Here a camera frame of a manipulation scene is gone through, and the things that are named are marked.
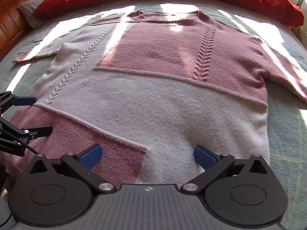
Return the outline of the green plaid bed blanket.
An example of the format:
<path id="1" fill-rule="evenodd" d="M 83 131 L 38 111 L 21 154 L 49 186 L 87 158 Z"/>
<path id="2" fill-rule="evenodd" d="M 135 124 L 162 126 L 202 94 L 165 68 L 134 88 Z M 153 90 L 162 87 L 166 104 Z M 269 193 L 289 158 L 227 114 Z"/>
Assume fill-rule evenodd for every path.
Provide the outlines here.
<path id="1" fill-rule="evenodd" d="M 83 17 L 97 18 L 100 15 L 111 17 L 122 13 L 131 14 L 136 11 L 172 15 L 201 11 L 214 20 L 259 37 L 281 55 L 289 60 L 296 61 L 306 71 L 306 49 L 286 26 L 258 12 L 215 0 L 127 0 L 69 12 L 55 19 L 48 19 L 49 24 L 44 24 L 31 31 L 1 60 L 1 91 L 11 91 L 18 96 L 30 96 L 30 91 L 35 82 L 50 67 L 49 60 L 44 61 L 37 68 L 33 68 L 28 60 L 21 63 L 8 60 L 8 57 L 21 47 L 23 41 L 34 33 L 44 29 L 52 29 L 59 23 L 63 23 L 64 28 L 67 28 L 68 20 L 76 19 L 78 23 L 82 23 Z M 287 210 L 281 223 L 286 229 L 304 229 L 306 228 L 306 99 L 299 98 L 288 91 L 285 86 L 272 80 L 266 80 L 266 85 L 268 95 L 267 136 L 270 159 L 265 161 L 277 176 L 288 196 Z M 5 113 L 5 118 L 10 121 L 14 112 L 20 107 L 15 106 L 8 110 Z M 26 151 L 23 157 L 1 152 L 1 165 L 6 168 L 11 179 L 16 181 L 33 157 L 34 153 L 30 150 Z M 250 157 L 251 155 L 247 158 L 234 156 L 237 159 L 248 159 Z M 198 164 L 196 165 L 201 169 L 198 175 L 202 174 L 203 168 Z M 116 185 L 113 182 L 111 183 L 116 187 L 122 184 L 134 184 L 122 183 Z"/>

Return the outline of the grey pillow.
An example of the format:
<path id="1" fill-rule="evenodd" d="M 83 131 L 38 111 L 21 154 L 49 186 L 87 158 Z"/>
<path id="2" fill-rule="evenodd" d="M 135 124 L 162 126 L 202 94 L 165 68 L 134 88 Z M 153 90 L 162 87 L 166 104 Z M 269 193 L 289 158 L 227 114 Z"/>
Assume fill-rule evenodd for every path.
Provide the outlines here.
<path id="1" fill-rule="evenodd" d="M 49 24 L 47 19 L 34 17 L 34 12 L 38 6 L 45 0 L 29 0 L 17 6 L 24 15 L 27 23 L 33 28 L 38 29 L 44 24 Z"/>

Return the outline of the wooden headboard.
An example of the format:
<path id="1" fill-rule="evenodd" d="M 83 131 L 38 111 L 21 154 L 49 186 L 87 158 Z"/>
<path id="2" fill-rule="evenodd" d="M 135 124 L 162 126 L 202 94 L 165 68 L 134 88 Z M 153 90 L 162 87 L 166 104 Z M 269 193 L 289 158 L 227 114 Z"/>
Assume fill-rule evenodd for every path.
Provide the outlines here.
<path id="1" fill-rule="evenodd" d="M 23 13 L 17 8 L 29 0 L 1 0 L 1 59 L 31 30 Z"/>

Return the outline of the pink and white sweater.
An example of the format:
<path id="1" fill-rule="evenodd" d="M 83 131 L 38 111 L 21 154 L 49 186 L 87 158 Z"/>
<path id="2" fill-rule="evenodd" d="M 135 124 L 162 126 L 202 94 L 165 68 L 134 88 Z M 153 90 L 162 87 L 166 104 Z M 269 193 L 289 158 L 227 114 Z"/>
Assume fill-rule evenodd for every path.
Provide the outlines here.
<path id="1" fill-rule="evenodd" d="M 31 145 L 49 158 L 99 143 L 95 171 L 122 183 L 182 184 L 193 149 L 270 159 L 266 80 L 306 99 L 306 71 L 264 40 L 201 11 L 83 17 L 25 39 L 8 60 L 50 67 L 18 127 L 51 125 Z"/>

